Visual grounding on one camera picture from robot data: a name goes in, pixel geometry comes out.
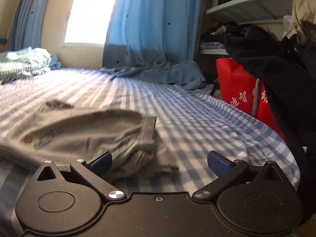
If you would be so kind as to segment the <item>grey printed pants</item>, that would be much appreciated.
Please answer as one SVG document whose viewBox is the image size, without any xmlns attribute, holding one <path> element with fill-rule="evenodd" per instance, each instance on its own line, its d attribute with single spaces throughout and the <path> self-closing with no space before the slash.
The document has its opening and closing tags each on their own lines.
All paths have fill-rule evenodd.
<svg viewBox="0 0 316 237">
<path fill-rule="evenodd" d="M 34 171 L 47 160 L 66 166 L 108 151 L 113 163 L 102 175 L 106 181 L 174 174 L 176 159 L 155 125 L 153 115 L 48 100 L 1 139 L 1 156 Z"/>
</svg>

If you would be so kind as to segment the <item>blue checkered bed sheet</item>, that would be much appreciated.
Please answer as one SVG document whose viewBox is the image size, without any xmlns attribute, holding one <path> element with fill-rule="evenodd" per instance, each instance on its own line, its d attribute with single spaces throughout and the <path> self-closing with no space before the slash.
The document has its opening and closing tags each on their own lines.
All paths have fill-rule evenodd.
<svg viewBox="0 0 316 237">
<path fill-rule="evenodd" d="M 1 139 L 48 100 L 155 116 L 155 128 L 176 159 L 178 171 L 152 178 L 105 180 L 124 192 L 126 199 L 104 204 L 93 221 L 74 232 L 43 234 L 24 230 L 15 211 L 19 196 L 38 168 L 32 171 L 1 156 L 1 236 L 291 236 L 293 233 L 238 232 L 220 220 L 213 203 L 192 198 L 195 191 L 217 179 L 207 164 L 210 151 L 230 161 L 242 159 L 250 166 L 275 161 L 296 191 L 300 172 L 290 149 L 274 130 L 241 110 L 200 90 L 113 78 L 100 71 L 63 69 L 1 85 Z"/>
</svg>

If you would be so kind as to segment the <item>white shelf unit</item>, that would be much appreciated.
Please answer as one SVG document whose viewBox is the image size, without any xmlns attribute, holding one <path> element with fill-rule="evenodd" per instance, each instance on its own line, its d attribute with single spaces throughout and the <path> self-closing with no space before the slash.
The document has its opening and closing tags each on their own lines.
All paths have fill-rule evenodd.
<svg viewBox="0 0 316 237">
<path fill-rule="evenodd" d="M 204 30 L 224 23 L 254 24 L 280 40 L 289 28 L 293 0 L 207 0 Z"/>
</svg>

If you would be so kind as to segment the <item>bright window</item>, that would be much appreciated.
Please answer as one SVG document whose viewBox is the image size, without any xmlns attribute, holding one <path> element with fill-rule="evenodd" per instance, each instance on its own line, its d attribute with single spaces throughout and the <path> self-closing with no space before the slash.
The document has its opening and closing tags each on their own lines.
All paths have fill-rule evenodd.
<svg viewBox="0 0 316 237">
<path fill-rule="evenodd" d="M 104 45 L 116 0 L 74 0 L 65 43 Z"/>
</svg>

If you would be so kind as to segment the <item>black hanging garment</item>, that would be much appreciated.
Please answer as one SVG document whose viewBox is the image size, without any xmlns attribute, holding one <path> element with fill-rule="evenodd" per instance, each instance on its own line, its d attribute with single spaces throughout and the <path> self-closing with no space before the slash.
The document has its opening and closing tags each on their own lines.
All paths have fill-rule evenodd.
<svg viewBox="0 0 316 237">
<path fill-rule="evenodd" d="M 315 79 L 295 50 L 294 38 L 278 41 L 263 28 L 244 24 L 224 33 L 224 46 L 265 86 L 274 119 L 300 171 L 297 191 L 305 223 L 315 214 Z"/>
</svg>

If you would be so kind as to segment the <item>clothes pile on shelf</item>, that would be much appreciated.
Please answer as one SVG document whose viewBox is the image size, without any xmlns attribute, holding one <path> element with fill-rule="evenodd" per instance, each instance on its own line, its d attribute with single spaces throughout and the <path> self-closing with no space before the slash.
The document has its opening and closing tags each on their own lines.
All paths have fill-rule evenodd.
<svg viewBox="0 0 316 237">
<path fill-rule="evenodd" d="M 224 33 L 237 27 L 235 22 L 217 22 L 214 27 L 201 35 L 200 46 L 202 49 L 224 49 Z"/>
</svg>

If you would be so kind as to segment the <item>green checkered blanket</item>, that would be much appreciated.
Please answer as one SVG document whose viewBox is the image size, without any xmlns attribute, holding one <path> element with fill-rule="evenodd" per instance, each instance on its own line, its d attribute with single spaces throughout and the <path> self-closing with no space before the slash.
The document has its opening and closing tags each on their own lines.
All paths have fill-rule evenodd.
<svg viewBox="0 0 316 237">
<path fill-rule="evenodd" d="M 60 70 L 61 62 L 43 48 L 25 48 L 1 53 L 1 84 L 29 79 L 36 75 Z"/>
</svg>

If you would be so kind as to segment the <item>blue star curtain right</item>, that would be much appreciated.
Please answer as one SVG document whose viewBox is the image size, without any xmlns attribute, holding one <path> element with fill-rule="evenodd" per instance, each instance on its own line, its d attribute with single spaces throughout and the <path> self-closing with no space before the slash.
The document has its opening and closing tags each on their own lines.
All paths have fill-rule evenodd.
<svg viewBox="0 0 316 237">
<path fill-rule="evenodd" d="M 156 84 L 203 88 L 195 62 L 204 0 L 116 0 L 102 72 Z"/>
</svg>

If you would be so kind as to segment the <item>beige jacket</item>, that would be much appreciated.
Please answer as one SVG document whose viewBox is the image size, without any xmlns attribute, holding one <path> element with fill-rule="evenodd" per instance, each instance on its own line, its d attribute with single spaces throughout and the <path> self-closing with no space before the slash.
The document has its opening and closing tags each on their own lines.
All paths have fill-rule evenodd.
<svg viewBox="0 0 316 237">
<path fill-rule="evenodd" d="M 288 38 L 296 35 L 300 44 L 315 42 L 315 0 L 293 0 Z"/>
</svg>

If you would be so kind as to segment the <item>red bag with characters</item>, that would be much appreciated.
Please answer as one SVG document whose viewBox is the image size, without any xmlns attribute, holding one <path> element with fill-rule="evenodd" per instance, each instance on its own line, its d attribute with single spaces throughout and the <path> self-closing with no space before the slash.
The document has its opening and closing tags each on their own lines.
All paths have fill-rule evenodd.
<svg viewBox="0 0 316 237">
<path fill-rule="evenodd" d="M 231 58 L 217 59 L 216 69 L 222 100 L 266 124 L 284 138 L 272 114 L 263 82 L 249 75 L 241 64 Z"/>
</svg>

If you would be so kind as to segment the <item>blue curtain left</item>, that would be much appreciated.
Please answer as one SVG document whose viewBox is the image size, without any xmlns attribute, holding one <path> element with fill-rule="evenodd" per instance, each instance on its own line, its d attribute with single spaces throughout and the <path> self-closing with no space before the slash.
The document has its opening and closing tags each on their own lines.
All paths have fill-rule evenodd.
<svg viewBox="0 0 316 237">
<path fill-rule="evenodd" d="M 43 17 L 48 0 L 19 0 L 14 14 L 8 49 L 38 48 L 41 41 Z"/>
</svg>

